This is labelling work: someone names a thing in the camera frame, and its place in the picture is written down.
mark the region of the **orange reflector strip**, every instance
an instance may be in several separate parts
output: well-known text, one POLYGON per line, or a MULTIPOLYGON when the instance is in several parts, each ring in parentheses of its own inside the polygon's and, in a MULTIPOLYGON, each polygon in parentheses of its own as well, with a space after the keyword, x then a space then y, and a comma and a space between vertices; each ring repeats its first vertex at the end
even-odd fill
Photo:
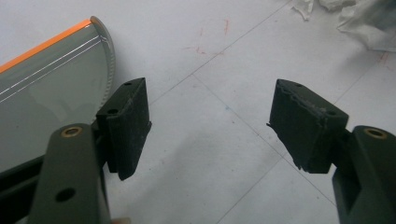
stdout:
POLYGON ((8 63, 5 63, 5 64, 1 65, 0 66, 0 75, 1 75, 2 72, 8 70, 12 66, 25 61, 26 59, 28 59, 28 58, 32 57, 33 55, 37 54, 38 52, 40 52, 41 50, 46 49, 46 48, 50 47, 51 45, 56 44, 57 42, 65 39, 66 37, 72 35, 73 33, 81 30, 82 28, 84 28, 84 27, 86 27, 86 26, 88 26, 90 24, 91 24, 90 20, 82 21, 82 22, 76 24, 75 26, 73 26, 72 28, 70 28, 70 29, 68 29, 68 30, 56 35, 55 37, 47 40, 46 42, 38 45, 37 47, 34 47, 34 48, 24 52, 22 55, 20 55, 20 56, 16 57, 15 59, 9 61, 8 63))

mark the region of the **red mark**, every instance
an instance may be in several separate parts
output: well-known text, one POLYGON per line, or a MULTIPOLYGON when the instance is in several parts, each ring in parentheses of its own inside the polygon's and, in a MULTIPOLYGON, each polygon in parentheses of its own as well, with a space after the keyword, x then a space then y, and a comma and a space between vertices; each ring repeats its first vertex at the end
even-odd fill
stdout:
POLYGON ((224 34, 227 35, 229 29, 230 21, 225 20, 224 34))
POLYGON ((206 54, 204 51, 201 51, 200 49, 201 49, 201 48, 198 47, 197 50, 196 50, 196 52, 199 53, 199 54, 206 54))
POLYGON ((381 55, 381 57, 379 58, 378 62, 379 62, 379 63, 382 63, 382 64, 386 64, 386 63, 387 63, 387 60, 388 60, 388 56, 389 56, 389 53, 388 53, 388 52, 384 52, 384 53, 381 55))

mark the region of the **white floor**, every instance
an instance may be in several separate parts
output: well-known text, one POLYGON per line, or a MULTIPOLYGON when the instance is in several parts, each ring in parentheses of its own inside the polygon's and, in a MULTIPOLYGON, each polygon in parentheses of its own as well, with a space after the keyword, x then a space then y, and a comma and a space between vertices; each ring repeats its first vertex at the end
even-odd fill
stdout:
POLYGON ((277 78, 396 133, 396 55, 311 21, 287 0, 2 1, 0 63, 97 16, 117 51, 116 88, 146 77, 153 122, 135 175, 106 174, 113 217, 133 223, 338 223, 332 173, 309 175, 269 120, 277 78))

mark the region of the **floor seam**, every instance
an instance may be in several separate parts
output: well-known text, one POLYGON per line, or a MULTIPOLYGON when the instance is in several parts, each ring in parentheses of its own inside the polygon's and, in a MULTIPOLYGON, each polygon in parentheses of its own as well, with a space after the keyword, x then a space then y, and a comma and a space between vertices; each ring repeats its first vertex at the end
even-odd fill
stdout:
POLYGON ((350 87, 346 91, 344 91, 344 93, 340 97, 338 97, 338 99, 333 104, 337 104, 363 77, 367 75, 367 73, 373 68, 373 66, 367 68, 367 70, 364 71, 363 75, 356 79, 356 81, 352 83, 352 85, 350 85, 350 87))
POLYGON ((297 171, 297 173, 302 176, 306 181, 308 181, 308 183, 310 185, 312 185, 312 187, 314 187, 323 197, 325 197, 332 205, 336 206, 336 204, 330 200, 320 189, 317 188, 317 186, 315 186, 308 178, 306 178, 306 176, 304 176, 303 174, 300 173, 300 171, 295 167, 294 164, 291 164, 288 160, 286 160, 285 158, 283 158, 295 171, 297 171))
POLYGON ((160 100, 161 98, 163 98, 163 96, 165 96, 169 91, 171 91, 172 89, 174 89, 176 86, 178 86, 180 83, 182 83, 184 80, 186 80, 187 78, 189 78, 190 76, 194 75, 198 70, 200 70, 202 67, 204 67, 205 65, 207 65, 208 63, 210 63, 212 60, 214 60, 215 58, 217 58, 221 53, 223 53, 225 50, 227 50, 228 48, 230 48, 232 45, 234 45, 236 42, 238 42, 241 38, 245 37, 246 35, 248 35, 250 32, 252 32, 253 30, 255 30, 257 27, 259 27, 263 22, 267 21, 269 18, 271 18, 273 15, 275 15, 280 9, 282 9, 283 7, 285 7, 289 2, 291 2, 291 0, 289 0, 287 3, 285 3, 282 7, 278 8, 276 11, 274 11, 273 13, 271 13, 269 16, 267 16, 263 21, 260 21, 258 24, 256 24, 255 26, 253 26, 250 30, 248 30, 246 33, 244 33, 243 35, 239 36, 238 38, 236 38, 236 40, 234 42, 232 42, 229 46, 227 46, 225 49, 223 49, 220 53, 216 54, 215 56, 213 56, 212 58, 210 58, 207 62, 203 63, 202 65, 200 65, 197 69, 195 69, 194 71, 192 71, 188 76, 184 77, 181 81, 179 81, 175 86, 173 86, 171 89, 169 89, 168 91, 164 92, 163 94, 161 94, 157 99, 155 99, 154 101, 152 101, 149 105, 154 104, 155 102, 157 102, 158 100, 160 100))
POLYGON ((244 193, 244 195, 242 195, 242 197, 224 214, 224 216, 222 216, 220 219, 219 219, 219 221, 217 221, 216 222, 216 224, 219 224, 235 207, 236 207, 236 205, 239 203, 239 202, 241 202, 242 201, 242 199, 244 199, 245 198, 245 196, 247 196, 253 189, 254 189, 254 187, 256 187, 256 185, 258 185, 264 178, 265 178, 265 176, 268 174, 268 173, 270 173, 273 169, 274 169, 274 167, 276 167, 277 166, 277 164, 280 162, 280 161, 282 161, 282 160, 284 160, 283 158, 280 158, 267 172, 265 172, 265 174, 262 176, 262 177, 260 177, 260 179, 258 180, 258 181, 256 181, 256 183, 254 183, 253 184, 253 186, 250 188, 250 189, 248 189, 247 190, 247 192, 245 192, 244 193))
POLYGON ((208 91, 210 91, 210 93, 212 93, 212 95, 214 95, 222 104, 224 104, 225 106, 227 106, 227 108, 230 109, 231 112, 233 112, 233 114, 235 114, 240 120, 242 120, 242 122, 245 123, 245 125, 247 125, 249 127, 249 129, 251 131, 253 131, 257 136, 260 137, 261 140, 263 140, 274 152, 276 152, 281 158, 283 158, 283 155, 278 152, 273 146, 271 146, 271 144, 269 144, 267 142, 267 140, 265 140, 261 134, 259 134, 249 123, 247 123, 241 116, 239 116, 239 114, 237 114, 230 106, 228 106, 223 100, 221 100, 221 98, 219 98, 212 90, 210 90, 206 84, 200 79, 198 78, 196 75, 193 75, 198 81, 200 81, 208 91))

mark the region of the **hole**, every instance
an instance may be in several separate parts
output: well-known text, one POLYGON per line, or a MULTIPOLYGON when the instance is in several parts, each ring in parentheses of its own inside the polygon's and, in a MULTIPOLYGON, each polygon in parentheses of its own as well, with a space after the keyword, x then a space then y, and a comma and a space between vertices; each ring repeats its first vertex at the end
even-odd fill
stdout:
POLYGON ((119 113, 119 110, 118 109, 111 109, 111 110, 108 110, 107 113, 108 114, 117 114, 117 113, 119 113))
POLYGON ((330 115, 330 116, 334 116, 336 115, 336 113, 334 111, 327 111, 326 114, 330 115))
POLYGON ((74 134, 74 133, 77 133, 78 132, 78 129, 69 129, 69 130, 66 130, 66 134, 74 134))
POLYGON ((62 137, 74 137, 82 133, 82 128, 80 127, 70 127, 62 131, 62 137))
POLYGON ((376 139, 386 139, 388 137, 388 135, 386 133, 384 133, 378 129, 367 128, 367 129, 364 129, 364 131, 366 132, 366 134, 368 134, 376 139))
POLYGON ((74 189, 64 189, 61 190, 55 197, 56 202, 58 203, 64 203, 68 200, 70 200, 71 198, 73 198, 73 196, 75 196, 76 191, 74 189))

